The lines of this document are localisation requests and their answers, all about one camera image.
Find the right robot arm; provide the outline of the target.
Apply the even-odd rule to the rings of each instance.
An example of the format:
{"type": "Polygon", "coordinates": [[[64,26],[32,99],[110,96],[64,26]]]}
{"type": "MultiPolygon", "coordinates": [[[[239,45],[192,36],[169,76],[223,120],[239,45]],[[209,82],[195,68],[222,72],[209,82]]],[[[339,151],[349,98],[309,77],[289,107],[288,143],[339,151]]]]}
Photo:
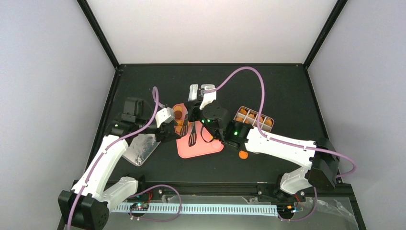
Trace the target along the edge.
{"type": "Polygon", "coordinates": [[[203,105],[202,100],[185,103],[190,122],[199,121],[213,136],[226,146],[247,152],[266,154],[299,166],[284,173],[274,185],[273,195],[280,201],[291,195],[315,187],[333,190],[336,187],[340,157],[329,153],[330,142],[317,145],[304,141],[259,131],[252,125],[234,120],[217,100],[203,105]]]}

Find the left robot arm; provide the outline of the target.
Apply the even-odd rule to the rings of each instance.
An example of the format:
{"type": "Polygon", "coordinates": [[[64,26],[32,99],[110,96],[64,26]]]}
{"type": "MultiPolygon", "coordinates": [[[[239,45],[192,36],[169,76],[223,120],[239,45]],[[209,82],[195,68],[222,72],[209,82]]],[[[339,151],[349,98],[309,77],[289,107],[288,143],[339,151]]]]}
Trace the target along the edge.
{"type": "Polygon", "coordinates": [[[70,191],[63,190],[58,204],[67,229],[102,230],[110,213],[132,195],[139,196],[144,188],[144,176],[122,177],[106,188],[119,159],[127,151],[134,138],[140,135],[152,137],[154,142],[179,139],[174,130],[175,114],[172,108],[153,109],[147,119],[143,115],[144,101],[128,98],[120,113],[108,126],[101,146],[83,176],[70,191]]]}

